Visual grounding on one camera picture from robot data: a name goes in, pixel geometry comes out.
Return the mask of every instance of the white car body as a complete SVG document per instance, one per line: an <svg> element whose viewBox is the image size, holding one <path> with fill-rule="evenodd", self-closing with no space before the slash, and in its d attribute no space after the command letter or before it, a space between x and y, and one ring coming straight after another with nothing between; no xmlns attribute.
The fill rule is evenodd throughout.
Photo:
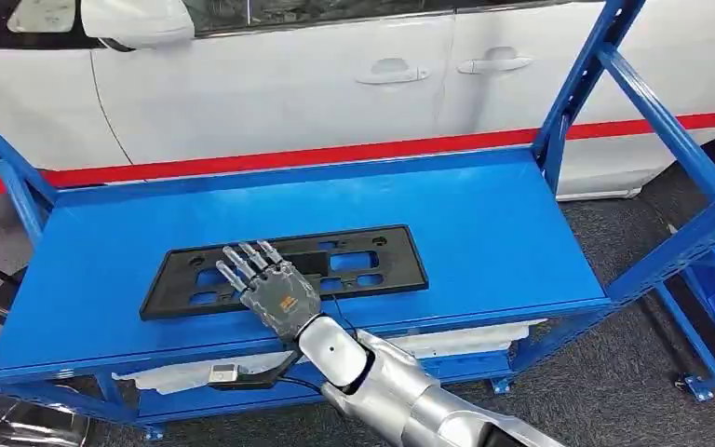
<svg viewBox="0 0 715 447"><path fill-rule="evenodd" d="M490 142L541 125L602 5L451 7L130 52L0 47L0 132L55 170L484 132ZM650 0L621 52L675 115L715 114L715 1ZM567 142L559 196L631 196L672 163L655 135L615 123L640 118L602 78L576 121L595 135ZM715 139L714 122L691 130L698 143Z"/></svg>

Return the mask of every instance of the car window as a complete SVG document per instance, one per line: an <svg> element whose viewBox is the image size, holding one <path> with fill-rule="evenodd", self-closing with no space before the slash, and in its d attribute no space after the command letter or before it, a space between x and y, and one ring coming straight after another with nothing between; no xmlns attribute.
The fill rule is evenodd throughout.
<svg viewBox="0 0 715 447"><path fill-rule="evenodd" d="M434 10L425 0L183 0L196 34Z"/></svg>
<svg viewBox="0 0 715 447"><path fill-rule="evenodd" d="M7 20L12 33L69 33L75 0L21 0Z"/></svg>
<svg viewBox="0 0 715 447"><path fill-rule="evenodd" d="M0 0L0 48L99 47L86 36L81 0Z"/></svg>

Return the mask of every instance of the mounting hole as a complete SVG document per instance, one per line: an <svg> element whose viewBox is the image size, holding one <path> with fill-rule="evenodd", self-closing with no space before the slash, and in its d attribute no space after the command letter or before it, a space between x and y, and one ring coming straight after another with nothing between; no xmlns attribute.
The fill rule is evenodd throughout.
<svg viewBox="0 0 715 447"><path fill-rule="evenodd" d="M201 291L190 297L191 305L211 305L218 299L214 291Z"/></svg>
<svg viewBox="0 0 715 447"><path fill-rule="evenodd" d="M338 246L338 241L335 240L325 240L317 243L320 250L332 250Z"/></svg>
<svg viewBox="0 0 715 447"><path fill-rule="evenodd" d="M198 255L190 258L190 261L187 262L188 265L191 267L198 267L204 263L204 256Z"/></svg>
<svg viewBox="0 0 715 447"><path fill-rule="evenodd" d="M196 275L197 287L217 286L225 283L226 277L217 268L205 268Z"/></svg>
<svg viewBox="0 0 715 447"><path fill-rule="evenodd" d="M341 272L344 270L366 270L380 264L376 251L355 251L351 253L338 253L331 256L331 270Z"/></svg>
<svg viewBox="0 0 715 447"><path fill-rule="evenodd" d="M219 302L233 302L236 299L237 295L238 295L238 293L236 291L232 291L231 293L219 293L218 301Z"/></svg>
<svg viewBox="0 0 715 447"><path fill-rule="evenodd" d="M360 275L357 277L357 284L361 287L378 286L382 284L383 276L379 273Z"/></svg>
<svg viewBox="0 0 715 447"><path fill-rule="evenodd" d="M340 278L322 278L319 280L320 291L340 291L343 288Z"/></svg>

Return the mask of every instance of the red stripe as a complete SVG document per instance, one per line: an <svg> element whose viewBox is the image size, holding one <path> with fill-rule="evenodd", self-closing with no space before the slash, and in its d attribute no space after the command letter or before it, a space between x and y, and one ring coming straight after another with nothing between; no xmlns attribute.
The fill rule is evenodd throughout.
<svg viewBox="0 0 715 447"><path fill-rule="evenodd" d="M679 116L678 119L687 129L715 128L715 113L682 115ZM533 142L537 130L538 129L502 130L471 135L408 140L404 142L377 142L248 156L221 156L196 160L147 163L143 165L69 169L44 172L43 175L54 186L70 187L96 183L182 177L185 175L319 165L396 156L419 156L485 147L527 144ZM644 119L632 119L628 121L574 125L569 129L566 138L568 140L584 140L587 138L642 135L652 132L653 130L648 124L648 121ZM0 194L4 192L4 186L0 181Z"/></svg>

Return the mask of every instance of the blue shelf surface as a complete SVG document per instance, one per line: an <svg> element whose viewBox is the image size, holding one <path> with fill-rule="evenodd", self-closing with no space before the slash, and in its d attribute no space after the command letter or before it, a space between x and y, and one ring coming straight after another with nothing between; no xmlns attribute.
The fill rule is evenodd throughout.
<svg viewBox="0 0 715 447"><path fill-rule="evenodd" d="M427 373L436 376L444 384L505 377L511 373L505 350L423 359L421 363ZM306 380L316 386L324 382L324 377L311 363L297 365L288 376ZM157 424L321 400L322 397L312 389L289 383L250 391L217 391L202 386L165 396L154 390L143 390L139 401L139 422Z"/></svg>
<svg viewBox="0 0 715 447"><path fill-rule="evenodd" d="M341 301L379 335L609 304L527 147L104 186L58 199L0 335L0 380L280 350L248 311L142 321L165 253L390 224L409 226L430 287Z"/></svg>

